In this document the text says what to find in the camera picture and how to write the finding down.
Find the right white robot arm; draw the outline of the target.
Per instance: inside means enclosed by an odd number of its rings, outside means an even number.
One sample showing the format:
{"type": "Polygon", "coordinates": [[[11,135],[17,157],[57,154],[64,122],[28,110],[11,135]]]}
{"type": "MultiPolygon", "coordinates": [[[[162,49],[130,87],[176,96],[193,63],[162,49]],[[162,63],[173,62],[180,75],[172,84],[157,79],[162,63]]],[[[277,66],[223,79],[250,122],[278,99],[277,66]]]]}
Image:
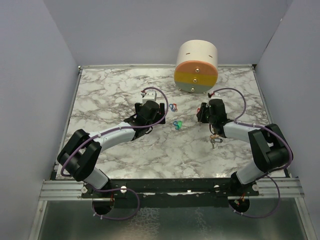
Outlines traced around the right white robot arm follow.
{"type": "Polygon", "coordinates": [[[278,125],[250,125],[228,118],[221,98],[203,102],[196,114],[197,121],[209,124],[218,139],[236,139],[250,144],[253,161],[234,172],[230,177],[230,191],[240,196],[248,185],[267,174],[287,167],[293,160],[293,152],[278,125]]]}

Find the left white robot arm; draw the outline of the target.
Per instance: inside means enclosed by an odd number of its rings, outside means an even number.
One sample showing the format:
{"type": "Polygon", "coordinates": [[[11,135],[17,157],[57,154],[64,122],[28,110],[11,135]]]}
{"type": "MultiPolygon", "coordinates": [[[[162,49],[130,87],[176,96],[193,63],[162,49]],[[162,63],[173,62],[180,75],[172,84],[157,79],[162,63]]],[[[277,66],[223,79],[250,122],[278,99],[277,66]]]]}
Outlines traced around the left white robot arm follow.
{"type": "Polygon", "coordinates": [[[57,156],[61,170],[77,182],[91,185],[97,196],[106,197],[111,190],[110,178],[96,167],[99,155],[149,134],[153,126],[166,123],[165,114],[164,103],[147,100],[144,104],[136,103],[135,114],[114,127],[93,133],[75,131],[57,156]]]}

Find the red tagged key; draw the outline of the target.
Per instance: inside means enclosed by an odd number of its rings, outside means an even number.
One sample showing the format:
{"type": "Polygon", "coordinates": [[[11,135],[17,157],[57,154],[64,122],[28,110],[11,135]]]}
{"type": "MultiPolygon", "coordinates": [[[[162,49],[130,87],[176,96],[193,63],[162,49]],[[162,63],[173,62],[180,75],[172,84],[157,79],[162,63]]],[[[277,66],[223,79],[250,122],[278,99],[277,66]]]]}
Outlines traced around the red tagged key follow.
{"type": "Polygon", "coordinates": [[[177,112],[177,111],[178,111],[177,104],[176,104],[176,103],[173,103],[172,106],[173,106],[173,108],[174,108],[174,111],[177,112]]]}

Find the green key tag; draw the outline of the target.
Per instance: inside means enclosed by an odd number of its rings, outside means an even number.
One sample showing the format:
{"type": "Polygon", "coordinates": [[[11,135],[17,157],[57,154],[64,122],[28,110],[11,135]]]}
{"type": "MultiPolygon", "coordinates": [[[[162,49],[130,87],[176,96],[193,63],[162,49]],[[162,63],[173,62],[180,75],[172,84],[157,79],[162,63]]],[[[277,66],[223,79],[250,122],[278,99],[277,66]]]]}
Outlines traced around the green key tag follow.
{"type": "Polygon", "coordinates": [[[178,128],[180,129],[182,127],[182,122],[181,121],[178,121],[178,128]]]}

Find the blue S carabiner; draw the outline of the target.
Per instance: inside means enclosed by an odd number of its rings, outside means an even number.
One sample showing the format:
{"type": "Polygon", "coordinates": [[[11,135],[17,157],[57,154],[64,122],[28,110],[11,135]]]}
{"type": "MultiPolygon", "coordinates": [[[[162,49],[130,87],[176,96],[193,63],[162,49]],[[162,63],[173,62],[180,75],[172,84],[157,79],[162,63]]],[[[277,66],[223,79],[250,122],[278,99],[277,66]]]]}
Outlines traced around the blue S carabiner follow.
{"type": "Polygon", "coordinates": [[[175,112],[175,111],[176,111],[176,108],[174,107],[173,104],[169,104],[169,108],[171,109],[172,112],[175,112]]]}
{"type": "Polygon", "coordinates": [[[181,126],[180,126],[180,121],[174,121],[174,122],[173,122],[173,125],[174,125],[174,128],[175,128],[176,130],[179,130],[179,129],[181,128],[181,126]]]}

